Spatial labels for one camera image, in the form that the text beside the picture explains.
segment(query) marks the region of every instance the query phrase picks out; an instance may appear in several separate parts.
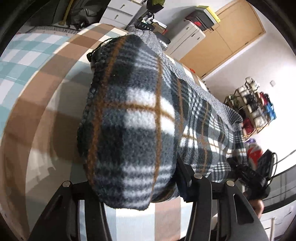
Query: checkered bedsheet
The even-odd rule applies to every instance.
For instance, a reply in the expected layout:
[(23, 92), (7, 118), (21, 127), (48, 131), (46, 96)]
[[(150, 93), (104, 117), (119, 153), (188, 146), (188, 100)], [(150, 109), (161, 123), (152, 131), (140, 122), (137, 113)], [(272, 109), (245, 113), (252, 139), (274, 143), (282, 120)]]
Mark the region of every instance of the checkered bedsheet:
[[(86, 180), (76, 147), (93, 78), (86, 54), (108, 38), (125, 34), (111, 25), (94, 24), (70, 39), (19, 35), (3, 53), (0, 211), (19, 239), (28, 238), (63, 181)], [(187, 67), (173, 62), (198, 81)], [(191, 206), (179, 197), (151, 203), (145, 211), (106, 207), (106, 213), (115, 241), (178, 240), (186, 234)]]
[(36, 72), (69, 38), (51, 34), (15, 35), (0, 57), (0, 138), (18, 95)]

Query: bag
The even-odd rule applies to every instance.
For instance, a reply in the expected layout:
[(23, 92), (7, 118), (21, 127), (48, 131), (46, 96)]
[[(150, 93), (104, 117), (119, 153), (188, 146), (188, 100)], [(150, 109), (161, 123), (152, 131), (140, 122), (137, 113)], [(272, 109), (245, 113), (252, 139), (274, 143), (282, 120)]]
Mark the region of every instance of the bag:
[(98, 23), (108, 6), (108, 2), (98, 0), (74, 1), (67, 17), (67, 25), (74, 25), (76, 29), (80, 29)]
[(260, 175), (262, 175), (266, 180), (271, 179), (274, 166), (274, 156), (276, 156), (275, 153), (271, 152), (270, 150), (267, 150), (258, 160), (256, 171)]

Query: red shoe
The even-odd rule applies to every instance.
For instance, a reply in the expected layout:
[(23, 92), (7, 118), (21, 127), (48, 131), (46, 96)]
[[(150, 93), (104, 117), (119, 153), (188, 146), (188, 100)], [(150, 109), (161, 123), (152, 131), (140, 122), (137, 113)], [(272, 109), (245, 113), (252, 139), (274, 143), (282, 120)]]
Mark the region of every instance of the red shoe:
[(243, 121), (243, 133), (244, 135), (249, 135), (254, 131), (254, 127), (249, 118), (244, 119)]
[(258, 93), (257, 96), (263, 106), (267, 105), (268, 99), (265, 97), (263, 92)]

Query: wooden cabinet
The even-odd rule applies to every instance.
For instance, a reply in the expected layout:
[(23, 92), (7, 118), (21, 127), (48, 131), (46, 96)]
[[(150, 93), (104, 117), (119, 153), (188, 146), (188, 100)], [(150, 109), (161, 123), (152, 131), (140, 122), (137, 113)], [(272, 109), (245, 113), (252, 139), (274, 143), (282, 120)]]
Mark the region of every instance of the wooden cabinet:
[(245, 0), (238, 0), (217, 14), (221, 22), (187, 53), (180, 62), (201, 78), (207, 76), (245, 46), (265, 33), (254, 9)]

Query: fleece blanket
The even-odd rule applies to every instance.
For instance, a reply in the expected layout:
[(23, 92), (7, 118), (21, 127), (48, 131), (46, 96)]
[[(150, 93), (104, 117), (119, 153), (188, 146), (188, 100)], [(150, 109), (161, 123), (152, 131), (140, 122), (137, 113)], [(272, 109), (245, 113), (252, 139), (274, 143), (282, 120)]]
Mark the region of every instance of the fleece blanket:
[(141, 33), (93, 52), (78, 150), (92, 188), (112, 208), (145, 210), (177, 197), (177, 153), (216, 182), (231, 172), (228, 157), (247, 164), (241, 117), (180, 76), (159, 48)]

